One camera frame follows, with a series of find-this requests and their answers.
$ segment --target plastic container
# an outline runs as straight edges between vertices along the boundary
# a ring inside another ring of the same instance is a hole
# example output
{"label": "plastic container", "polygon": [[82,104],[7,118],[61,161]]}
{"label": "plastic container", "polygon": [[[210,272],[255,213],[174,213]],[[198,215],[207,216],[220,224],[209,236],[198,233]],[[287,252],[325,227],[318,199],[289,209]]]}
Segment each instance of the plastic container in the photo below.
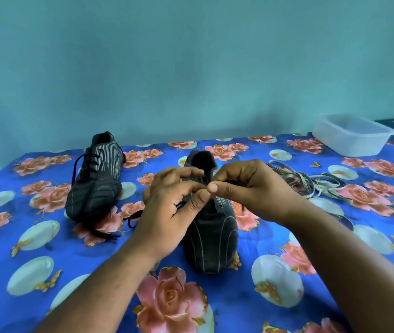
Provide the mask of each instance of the plastic container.
{"label": "plastic container", "polygon": [[312,135],[346,157],[376,155],[394,129],[350,114],[331,114],[320,117]]}

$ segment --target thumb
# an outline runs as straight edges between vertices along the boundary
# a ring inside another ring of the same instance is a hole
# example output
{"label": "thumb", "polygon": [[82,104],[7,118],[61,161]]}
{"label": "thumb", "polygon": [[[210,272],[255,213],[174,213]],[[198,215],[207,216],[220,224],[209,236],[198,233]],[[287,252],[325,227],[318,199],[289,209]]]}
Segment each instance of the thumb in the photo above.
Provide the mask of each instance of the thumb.
{"label": "thumb", "polygon": [[218,197],[226,198],[240,204],[248,204],[251,189],[233,185],[222,181],[213,181],[208,184],[208,191]]}
{"label": "thumb", "polygon": [[194,194],[182,209],[180,209],[176,216],[189,221],[189,224],[193,221],[197,213],[205,206],[205,204],[211,198],[211,194],[206,189],[200,189]]}

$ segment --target blue bedsheet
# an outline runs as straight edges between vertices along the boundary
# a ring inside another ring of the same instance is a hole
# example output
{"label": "blue bedsheet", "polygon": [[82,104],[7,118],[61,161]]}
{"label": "blue bedsheet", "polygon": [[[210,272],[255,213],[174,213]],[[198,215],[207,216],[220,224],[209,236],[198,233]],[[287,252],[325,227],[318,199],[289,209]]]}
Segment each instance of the blue bedsheet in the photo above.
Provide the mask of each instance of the blue bedsheet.
{"label": "blue bedsheet", "polygon": [[[124,146],[124,187],[102,228],[120,230],[117,241],[100,242],[64,213],[74,160],[83,150],[26,154],[0,171],[0,332],[25,333],[110,257],[131,235],[122,217],[144,207],[142,191],[154,173],[182,166],[191,150],[209,150],[219,166],[236,160],[279,160],[309,175],[332,172],[349,185],[344,201],[314,203],[344,212],[355,232],[394,263],[394,145],[378,156],[344,158],[311,134]],[[163,259],[157,275],[147,276],[128,307],[120,332],[339,332],[349,330],[343,314],[315,269],[285,228],[258,219],[234,204],[239,226],[235,261],[220,275],[199,275],[182,247]],[[189,302],[178,323],[159,316],[151,326],[153,293],[171,283]]]}

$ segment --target blue wall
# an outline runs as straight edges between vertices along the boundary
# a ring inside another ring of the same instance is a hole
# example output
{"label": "blue wall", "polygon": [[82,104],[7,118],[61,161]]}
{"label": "blue wall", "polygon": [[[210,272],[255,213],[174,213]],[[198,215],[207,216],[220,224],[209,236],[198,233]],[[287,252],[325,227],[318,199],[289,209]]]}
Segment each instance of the blue wall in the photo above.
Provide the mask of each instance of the blue wall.
{"label": "blue wall", "polygon": [[0,0],[0,164],[394,117],[394,0]]}

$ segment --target black sneaker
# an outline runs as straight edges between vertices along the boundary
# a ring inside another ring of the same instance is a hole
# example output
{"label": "black sneaker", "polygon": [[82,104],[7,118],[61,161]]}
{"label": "black sneaker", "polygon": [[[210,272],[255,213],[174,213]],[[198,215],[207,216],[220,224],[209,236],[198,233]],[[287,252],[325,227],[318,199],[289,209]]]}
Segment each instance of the black sneaker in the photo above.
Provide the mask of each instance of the black sneaker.
{"label": "black sneaker", "polygon": [[[219,170],[209,151],[192,151],[185,167],[197,167],[205,171],[202,178],[189,178],[207,185]],[[184,197],[187,202],[192,194]],[[233,261],[237,248],[238,229],[231,201],[215,197],[206,203],[188,227],[183,238],[185,258],[196,272],[218,274]]]}
{"label": "black sneaker", "polygon": [[[77,179],[77,162],[84,157]],[[72,188],[67,196],[66,215],[83,225],[94,235],[113,235],[95,230],[115,205],[122,191],[120,173],[126,157],[110,132],[95,134],[90,147],[74,164]]]}

